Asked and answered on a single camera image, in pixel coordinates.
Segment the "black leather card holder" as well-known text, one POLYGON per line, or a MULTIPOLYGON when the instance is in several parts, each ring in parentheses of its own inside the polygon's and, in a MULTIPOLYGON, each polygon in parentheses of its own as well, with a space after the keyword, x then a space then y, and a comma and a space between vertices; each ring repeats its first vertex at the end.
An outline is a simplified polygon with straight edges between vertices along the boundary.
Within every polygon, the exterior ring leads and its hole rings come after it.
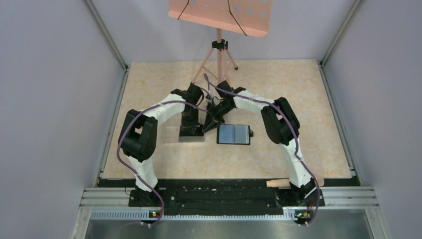
POLYGON ((254 132, 249 125, 221 124, 217 128, 217 144, 250 145, 254 132))

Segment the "clear acrylic tray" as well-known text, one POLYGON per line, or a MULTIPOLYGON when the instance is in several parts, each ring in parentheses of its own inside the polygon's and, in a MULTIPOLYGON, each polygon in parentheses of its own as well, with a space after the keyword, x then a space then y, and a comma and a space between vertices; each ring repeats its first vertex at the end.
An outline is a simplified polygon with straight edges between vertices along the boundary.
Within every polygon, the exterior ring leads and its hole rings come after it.
POLYGON ((164 143, 199 143, 205 142, 203 125, 183 127, 178 121, 168 121, 163 124, 161 138, 164 143))

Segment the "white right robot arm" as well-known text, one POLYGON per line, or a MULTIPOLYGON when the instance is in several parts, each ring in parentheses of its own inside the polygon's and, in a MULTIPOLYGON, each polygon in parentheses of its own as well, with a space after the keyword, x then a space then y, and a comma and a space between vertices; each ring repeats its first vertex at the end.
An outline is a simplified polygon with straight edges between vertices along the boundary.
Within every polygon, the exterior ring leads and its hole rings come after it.
POLYGON ((208 103, 203 131, 207 132, 224 124, 224 116, 233 109, 260 115, 269 139, 282 150, 290 174, 293 201, 298 205, 305 205, 310 201, 318 183, 303 160, 299 144, 300 123, 287 99, 260 97, 242 87, 234 89, 227 81, 214 88, 221 101, 217 105, 208 103))

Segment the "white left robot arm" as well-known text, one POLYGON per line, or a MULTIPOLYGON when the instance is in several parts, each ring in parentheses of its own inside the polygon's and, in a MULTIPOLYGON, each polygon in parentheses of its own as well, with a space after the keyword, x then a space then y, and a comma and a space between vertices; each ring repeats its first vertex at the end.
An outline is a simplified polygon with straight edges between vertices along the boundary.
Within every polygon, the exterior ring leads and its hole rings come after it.
POLYGON ((153 206, 159 202, 158 179, 151 156, 157 145, 158 127, 175 115, 181 115, 178 142, 201 142, 205 135, 199 121, 199 104, 205 99, 203 90, 190 84, 187 90, 175 89, 160 102, 141 111, 129 110, 121 129, 117 152, 123 152, 125 164, 135 175, 131 196, 153 206))

